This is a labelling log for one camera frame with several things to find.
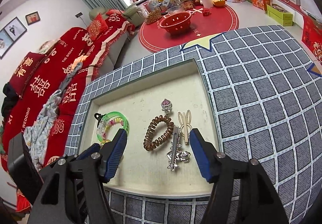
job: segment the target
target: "white tray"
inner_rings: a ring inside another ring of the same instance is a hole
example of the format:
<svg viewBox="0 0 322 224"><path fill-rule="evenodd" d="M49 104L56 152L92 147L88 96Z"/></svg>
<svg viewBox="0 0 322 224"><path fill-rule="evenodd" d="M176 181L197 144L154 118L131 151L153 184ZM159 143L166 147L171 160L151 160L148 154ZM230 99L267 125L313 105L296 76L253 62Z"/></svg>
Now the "white tray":
<svg viewBox="0 0 322 224"><path fill-rule="evenodd" d="M198 128L206 141L218 150L218 137L212 106L195 60L187 60L138 78L92 100L87 112L80 152L88 148L96 137L95 113L119 111L129 122L128 142L115 177L107 187L122 192L148 197L184 198L209 195L212 184L202 178L190 145L183 138L181 150L191 153L189 163L179 163L175 172L167 169L171 140L153 151L143 148L143 140L153 118L164 115L161 102L172 102L170 117L180 126L178 112L191 111L191 126ZM114 126L108 138L112 139L119 126ZM159 123L155 138L166 129Z"/></svg>

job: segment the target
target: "grid pattern mat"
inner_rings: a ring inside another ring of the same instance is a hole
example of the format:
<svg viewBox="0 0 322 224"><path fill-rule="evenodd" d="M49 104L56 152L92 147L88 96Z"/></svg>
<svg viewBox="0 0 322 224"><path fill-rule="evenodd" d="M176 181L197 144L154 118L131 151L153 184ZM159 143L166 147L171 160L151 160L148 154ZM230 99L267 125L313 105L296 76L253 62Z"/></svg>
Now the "grid pattern mat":
<svg viewBox="0 0 322 224"><path fill-rule="evenodd" d="M91 99L191 58L197 61L208 90L221 151L242 161L257 158L278 191L289 221L298 223L322 184L322 79L307 72L312 61L282 26L229 31L212 38L209 49L199 44L176 46L96 79L83 93L65 153L78 151ZM237 210L238 185L235 181L229 223ZM122 197L118 208L113 208L111 194ZM127 198L131 201L134 196L111 194L111 208L120 214L117 223L199 223L206 204L198 199L135 197L141 207L135 207L140 214L134 216L126 209ZM149 212L157 217L148 217Z"/></svg>

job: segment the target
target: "paper towel roll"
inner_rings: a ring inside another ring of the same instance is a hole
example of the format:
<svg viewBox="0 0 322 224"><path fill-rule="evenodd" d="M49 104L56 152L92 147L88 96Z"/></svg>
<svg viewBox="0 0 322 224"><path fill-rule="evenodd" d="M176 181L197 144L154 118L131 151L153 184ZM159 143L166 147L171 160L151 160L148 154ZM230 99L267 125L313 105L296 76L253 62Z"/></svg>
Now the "paper towel roll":
<svg viewBox="0 0 322 224"><path fill-rule="evenodd" d="M213 0L201 0L201 3L203 4L204 8L210 9L213 5Z"/></svg>

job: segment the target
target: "red colander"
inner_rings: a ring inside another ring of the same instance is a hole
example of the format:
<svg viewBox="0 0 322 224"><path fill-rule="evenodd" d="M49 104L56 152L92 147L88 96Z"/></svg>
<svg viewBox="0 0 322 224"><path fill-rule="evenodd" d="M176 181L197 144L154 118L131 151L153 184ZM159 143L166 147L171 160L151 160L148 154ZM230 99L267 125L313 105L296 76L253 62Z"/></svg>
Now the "red colander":
<svg viewBox="0 0 322 224"><path fill-rule="evenodd" d="M190 12L179 12L173 14L160 22L160 28L165 29L171 35L179 35L190 28Z"/></svg>

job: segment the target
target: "brown spiral hair tie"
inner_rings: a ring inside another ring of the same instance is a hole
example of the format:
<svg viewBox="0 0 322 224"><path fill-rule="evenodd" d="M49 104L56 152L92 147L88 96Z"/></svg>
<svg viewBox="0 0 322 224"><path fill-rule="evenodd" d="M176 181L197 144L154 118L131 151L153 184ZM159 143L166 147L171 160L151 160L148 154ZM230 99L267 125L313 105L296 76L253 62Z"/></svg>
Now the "brown spiral hair tie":
<svg viewBox="0 0 322 224"><path fill-rule="evenodd" d="M155 132L155 128L160 122L165 122L168 128L166 129L165 133L163 133L163 135L157 138L157 140L151 142ZM173 133L173 126L174 126L174 123L171 122L171 118L169 118L167 115L165 115L164 117L162 115L160 115L159 117L155 117L148 127L148 130L143 142L143 147L147 151L152 151L156 147L160 146L168 138L170 138L171 134Z"/></svg>

